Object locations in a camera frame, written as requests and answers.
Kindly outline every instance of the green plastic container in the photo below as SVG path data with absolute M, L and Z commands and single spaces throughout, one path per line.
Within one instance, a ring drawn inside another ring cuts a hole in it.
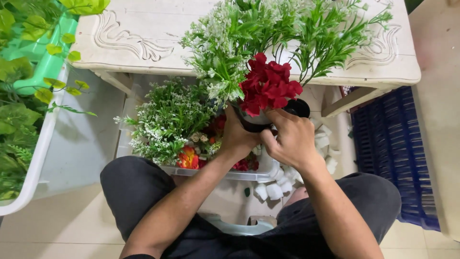
M 64 63 L 65 53 L 69 52 L 71 44 L 65 44 L 61 41 L 64 33 L 74 34 L 78 24 L 78 15 L 64 13 L 59 19 L 51 38 L 48 38 L 48 33 L 45 33 L 37 41 L 25 41 L 19 38 L 13 39 L 8 43 L 8 47 L 4 48 L 0 55 L 5 60 L 27 57 L 32 67 L 34 68 L 34 76 L 14 82 L 14 88 L 19 94 L 33 94 L 35 88 L 46 87 L 43 82 L 44 77 L 57 79 L 61 67 Z M 21 34 L 21 28 L 13 28 L 17 35 Z M 46 50 L 46 45 L 52 43 L 58 46 L 63 46 L 63 52 L 55 55 L 50 55 Z

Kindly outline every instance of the dark gray pants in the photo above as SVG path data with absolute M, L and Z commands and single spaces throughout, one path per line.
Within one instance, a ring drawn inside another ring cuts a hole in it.
M 337 180 L 380 244 L 401 209 L 401 197 L 389 181 L 354 173 Z M 174 188 L 174 182 L 152 162 L 121 157 L 101 173 L 101 184 L 116 225 L 126 241 L 146 212 Z M 198 215 L 163 258 L 333 258 L 310 199 L 280 211 L 278 226 L 256 236 L 222 233 Z

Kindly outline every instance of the blue crate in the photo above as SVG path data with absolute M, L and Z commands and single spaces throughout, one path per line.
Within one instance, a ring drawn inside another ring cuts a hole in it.
M 376 98 L 351 119 L 358 169 L 388 179 L 399 189 L 402 207 L 397 219 L 440 231 L 411 88 Z

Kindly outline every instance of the tabletop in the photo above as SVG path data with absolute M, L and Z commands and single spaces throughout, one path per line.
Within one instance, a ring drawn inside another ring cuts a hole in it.
M 81 52 L 77 68 L 193 76 L 182 56 L 191 53 L 179 45 L 184 32 L 200 16 L 206 15 L 217 0 L 111 0 L 102 14 L 81 16 L 76 42 L 71 51 Z M 358 49 L 346 61 L 345 69 L 333 68 L 327 77 L 310 83 L 372 86 L 413 85 L 420 80 L 420 68 L 403 0 L 363 0 L 373 16 L 392 4 L 394 18 L 389 30 L 375 27 L 377 38 L 369 47 Z M 281 63 L 287 61 L 289 53 Z M 292 79 L 299 68 L 292 64 Z

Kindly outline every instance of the right hand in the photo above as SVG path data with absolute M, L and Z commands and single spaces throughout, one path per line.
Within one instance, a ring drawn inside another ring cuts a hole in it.
M 269 156 L 297 171 L 313 171 L 324 159 L 315 149 L 315 126 L 307 118 L 300 118 L 282 109 L 267 110 L 265 115 L 278 130 L 275 139 L 270 129 L 260 133 Z

